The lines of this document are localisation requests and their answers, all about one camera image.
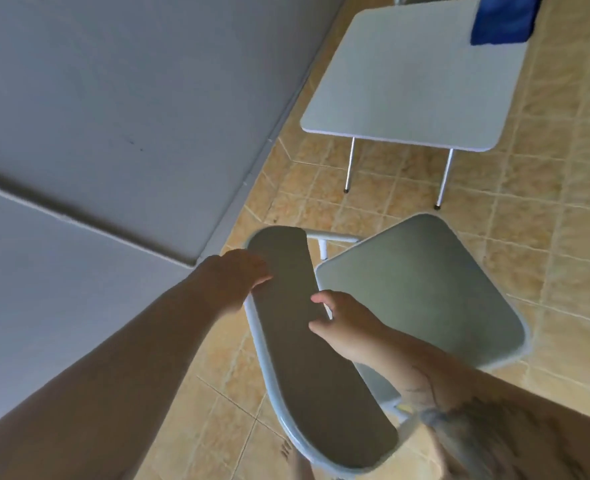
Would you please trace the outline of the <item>person's left forearm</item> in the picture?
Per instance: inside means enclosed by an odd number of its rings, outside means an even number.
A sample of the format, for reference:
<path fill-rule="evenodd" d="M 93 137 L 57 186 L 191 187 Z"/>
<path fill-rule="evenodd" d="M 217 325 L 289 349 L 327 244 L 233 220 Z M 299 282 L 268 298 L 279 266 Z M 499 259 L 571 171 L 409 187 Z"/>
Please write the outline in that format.
<path fill-rule="evenodd" d="M 212 325 L 191 279 L 0 420 L 0 480 L 131 480 Z"/>

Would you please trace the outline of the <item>white folding table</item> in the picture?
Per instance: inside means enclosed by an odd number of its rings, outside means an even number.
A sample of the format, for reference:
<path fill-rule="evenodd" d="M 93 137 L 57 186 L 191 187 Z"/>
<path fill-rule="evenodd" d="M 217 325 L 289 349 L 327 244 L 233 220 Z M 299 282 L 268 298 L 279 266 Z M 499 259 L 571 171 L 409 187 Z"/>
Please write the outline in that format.
<path fill-rule="evenodd" d="M 353 18 L 300 119 L 308 133 L 455 151 L 499 142 L 528 43 L 472 46 L 480 0 L 367 9 Z"/>

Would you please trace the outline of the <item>blue cloth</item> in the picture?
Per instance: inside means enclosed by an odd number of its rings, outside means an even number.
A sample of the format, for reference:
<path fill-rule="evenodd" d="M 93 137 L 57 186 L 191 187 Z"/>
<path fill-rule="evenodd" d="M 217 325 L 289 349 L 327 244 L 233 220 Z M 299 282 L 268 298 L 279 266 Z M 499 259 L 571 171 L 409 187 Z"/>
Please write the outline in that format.
<path fill-rule="evenodd" d="M 511 45 L 529 41 L 543 0 L 480 0 L 470 45 Z"/>

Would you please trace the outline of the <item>person's right hand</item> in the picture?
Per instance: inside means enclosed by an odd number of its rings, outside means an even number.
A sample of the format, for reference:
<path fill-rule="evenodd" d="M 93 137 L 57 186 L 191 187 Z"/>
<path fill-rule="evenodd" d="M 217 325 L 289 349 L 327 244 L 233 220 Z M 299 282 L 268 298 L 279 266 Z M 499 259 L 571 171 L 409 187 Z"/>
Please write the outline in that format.
<path fill-rule="evenodd" d="M 345 292 L 323 290 L 311 301 L 331 313 L 335 339 L 328 343 L 347 360 L 383 369 L 400 358 L 393 333 L 363 304 Z"/>

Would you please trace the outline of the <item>person's left foot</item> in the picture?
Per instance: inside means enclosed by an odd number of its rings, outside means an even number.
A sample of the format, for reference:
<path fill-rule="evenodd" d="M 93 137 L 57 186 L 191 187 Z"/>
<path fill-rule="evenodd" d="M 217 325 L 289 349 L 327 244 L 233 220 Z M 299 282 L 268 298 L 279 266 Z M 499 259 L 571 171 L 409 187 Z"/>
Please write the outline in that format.
<path fill-rule="evenodd" d="M 316 480 L 310 462 L 293 446 L 289 439 L 284 440 L 280 454 L 289 469 L 288 480 Z"/>

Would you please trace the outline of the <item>grey folding chair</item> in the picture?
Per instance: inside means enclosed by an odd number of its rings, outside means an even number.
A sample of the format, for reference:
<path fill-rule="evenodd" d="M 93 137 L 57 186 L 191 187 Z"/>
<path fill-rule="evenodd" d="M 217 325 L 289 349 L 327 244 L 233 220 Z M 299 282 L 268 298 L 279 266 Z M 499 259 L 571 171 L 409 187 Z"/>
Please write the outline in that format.
<path fill-rule="evenodd" d="M 530 327 L 441 217 L 419 213 L 361 240 L 267 226 L 246 250 L 273 278 L 244 303 L 267 394 L 291 442 L 314 465 L 352 479 L 383 464 L 419 418 L 380 374 L 312 333 L 319 290 L 354 296 L 384 324 L 491 371 L 530 353 Z"/>

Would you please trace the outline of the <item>person's left hand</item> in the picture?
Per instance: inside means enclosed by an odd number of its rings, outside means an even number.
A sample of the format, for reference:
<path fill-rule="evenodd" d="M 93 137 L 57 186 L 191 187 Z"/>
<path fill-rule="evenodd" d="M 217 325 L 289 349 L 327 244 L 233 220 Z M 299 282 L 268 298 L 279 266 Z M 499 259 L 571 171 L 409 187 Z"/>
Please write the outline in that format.
<path fill-rule="evenodd" d="M 215 319 L 241 308 L 249 295 L 252 275 L 267 274 L 271 272 L 262 258 L 234 249 L 206 258 L 187 278 L 187 289 L 200 310 Z"/>

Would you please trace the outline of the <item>person's right forearm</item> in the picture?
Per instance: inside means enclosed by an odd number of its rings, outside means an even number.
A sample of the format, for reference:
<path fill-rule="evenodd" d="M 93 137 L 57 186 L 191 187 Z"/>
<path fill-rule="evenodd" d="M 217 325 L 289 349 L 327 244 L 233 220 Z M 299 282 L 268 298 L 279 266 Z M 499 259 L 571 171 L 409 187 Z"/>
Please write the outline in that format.
<path fill-rule="evenodd" d="M 590 416 L 385 331 L 373 368 L 471 480 L 590 480 Z"/>

